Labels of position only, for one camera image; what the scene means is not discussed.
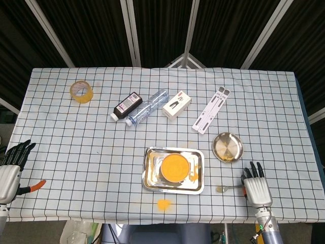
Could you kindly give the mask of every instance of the white bottle cap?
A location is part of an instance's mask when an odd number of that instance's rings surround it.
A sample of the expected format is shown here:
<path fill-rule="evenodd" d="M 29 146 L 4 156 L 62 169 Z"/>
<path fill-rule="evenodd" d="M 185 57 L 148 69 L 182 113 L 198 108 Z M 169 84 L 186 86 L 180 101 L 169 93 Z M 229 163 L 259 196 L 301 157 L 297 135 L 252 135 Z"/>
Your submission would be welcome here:
<path fill-rule="evenodd" d="M 131 122 L 131 120 L 129 120 L 129 119 L 127 119 L 127 120 L 125 121 L 125 123 L 126 123 L 128 126 L 131 126 L 131 125 L 132 125 L 132 122 Z"/>
<path fill-rule="evenodd" d="M 111 117 L 114 119 L 114 121 L 118 121 L 118 117 L 115 115 L 115 113 L 111 113 Z"/>

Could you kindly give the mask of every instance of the checkered tablecloth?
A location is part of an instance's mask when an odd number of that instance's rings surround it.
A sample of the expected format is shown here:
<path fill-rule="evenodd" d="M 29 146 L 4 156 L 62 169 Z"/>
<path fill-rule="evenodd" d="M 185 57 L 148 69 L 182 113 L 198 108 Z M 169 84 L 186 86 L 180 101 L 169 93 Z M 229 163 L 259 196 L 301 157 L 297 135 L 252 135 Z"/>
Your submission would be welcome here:
<path fill-rule="evenodd" d="M 77 80 L 93 88 L 79 104 L 69 94 Z M 216 90 L 231 91 L 205 135 L 191 126 Z M 170 97 L 183 90 L 192 103 L 174 121 L 161 110 L 136 127 L 109 114 L 131 92 L 143 100 L 159 89 Z M 240 161 L 218 160 L 211 143 L 221 132 L 238 135 Z M 34 69 L 9 147 L 31 139 L 21 185 L 47 182 L 18 196 L 10 221 L 83 219 L 151 224 L 185 222 L 252 223 L 255 209 L 241 189 L 217 193 L 217 185 L 238 185 L 243 167 L 260 161 L 273 196 L 272 211 L 284 222 L 325 221 L 325 196 L 292 72 L 235 69 L 73 68 Z M 187 147 L 205 156 L 200 195 L 151 192 L 142 187 L 143 158 L 150 146 Z M 159 199 L 169 199 L 161 212 Z"/>

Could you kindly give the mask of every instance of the label on bottle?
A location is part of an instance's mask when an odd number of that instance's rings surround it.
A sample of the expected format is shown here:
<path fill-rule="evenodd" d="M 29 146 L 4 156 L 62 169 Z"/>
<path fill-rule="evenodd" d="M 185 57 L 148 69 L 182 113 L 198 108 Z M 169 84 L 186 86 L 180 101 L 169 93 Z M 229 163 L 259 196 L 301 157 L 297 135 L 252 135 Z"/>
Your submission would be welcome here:
<path fill-rule="evenodd" d="M 132 106 L 137 100 L 139 100 L 140 97 L 132 93 L 130 96 L 128 96 L 127 99 L 125 99 L 123 102 L 121 102 L 116 108 L 121 112 L 124 113 L 130 106 Z"/>

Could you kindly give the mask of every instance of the metal bowl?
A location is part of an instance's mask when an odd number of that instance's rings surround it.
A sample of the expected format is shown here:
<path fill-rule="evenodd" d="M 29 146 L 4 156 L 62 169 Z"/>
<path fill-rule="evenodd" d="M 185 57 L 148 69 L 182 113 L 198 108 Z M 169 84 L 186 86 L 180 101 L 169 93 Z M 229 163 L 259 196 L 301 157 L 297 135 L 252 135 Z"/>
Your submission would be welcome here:
<path fill-rule="evenodd" d="M 216 136 L 212 142 L 214 155 L 225 163 L 238 161 L 243 155 L 241 140 L 232 133 L 224 132 Z"/>

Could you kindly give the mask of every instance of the white box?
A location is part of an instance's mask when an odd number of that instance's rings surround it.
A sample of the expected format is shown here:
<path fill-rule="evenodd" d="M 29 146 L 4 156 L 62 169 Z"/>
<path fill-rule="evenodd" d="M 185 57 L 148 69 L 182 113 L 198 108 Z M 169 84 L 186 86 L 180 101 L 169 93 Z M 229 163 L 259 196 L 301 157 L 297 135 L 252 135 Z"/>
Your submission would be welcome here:
<path fill-rule="evenodd" d="M 162 112 L 167 116 L 167 118 L 174 120 L 181 112 L 183 112 L 191 101 L 192 98 L 181 90 L 176 96 L 170 99 L 164 107 L 162 107 Z"/>

